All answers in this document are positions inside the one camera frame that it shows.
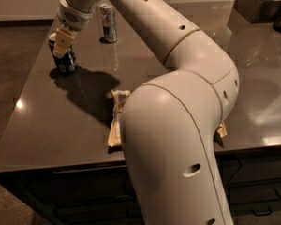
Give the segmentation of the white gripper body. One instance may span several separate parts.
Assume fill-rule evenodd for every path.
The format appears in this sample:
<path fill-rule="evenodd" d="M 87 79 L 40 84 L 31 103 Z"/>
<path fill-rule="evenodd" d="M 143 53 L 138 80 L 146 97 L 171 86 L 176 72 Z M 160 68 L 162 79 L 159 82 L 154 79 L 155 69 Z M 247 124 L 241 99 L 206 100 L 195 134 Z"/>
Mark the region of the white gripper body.
<path fill-rule="evenodd" d="M 82 12 L 72 7 L 67 0 L 60 0 L 57 16 L 63 26 L 79 32 L 83 30 L 93 17 L 92 12 Z"/>

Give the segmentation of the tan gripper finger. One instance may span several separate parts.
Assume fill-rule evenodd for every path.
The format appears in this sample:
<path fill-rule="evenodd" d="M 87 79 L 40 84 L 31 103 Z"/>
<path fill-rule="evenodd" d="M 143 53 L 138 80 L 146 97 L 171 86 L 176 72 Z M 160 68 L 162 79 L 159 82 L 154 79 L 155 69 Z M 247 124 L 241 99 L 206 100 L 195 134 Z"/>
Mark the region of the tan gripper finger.
<path fill-rule="evenodd" d="M 63 58 L 68 52 L 73 39 L 74 35 L 70 31 L 62 27 L 58 28 L 55 35 L 53 54 L 57 58 Z"/>

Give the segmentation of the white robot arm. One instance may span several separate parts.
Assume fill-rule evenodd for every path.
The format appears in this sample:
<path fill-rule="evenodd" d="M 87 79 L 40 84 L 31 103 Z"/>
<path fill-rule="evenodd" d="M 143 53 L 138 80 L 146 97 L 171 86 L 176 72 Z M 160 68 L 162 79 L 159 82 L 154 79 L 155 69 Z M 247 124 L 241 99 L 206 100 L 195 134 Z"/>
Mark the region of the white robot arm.
<path fill-rule="evenodd" d="M 54 47 L 65 54 L 99 0 L 60 0 Z M 214 155 L 239 74 L 230 57 L 162 0 L 109 0 L 165 66 L 121 114 L 126 166 L 145 225 L 234 225 Z"/>

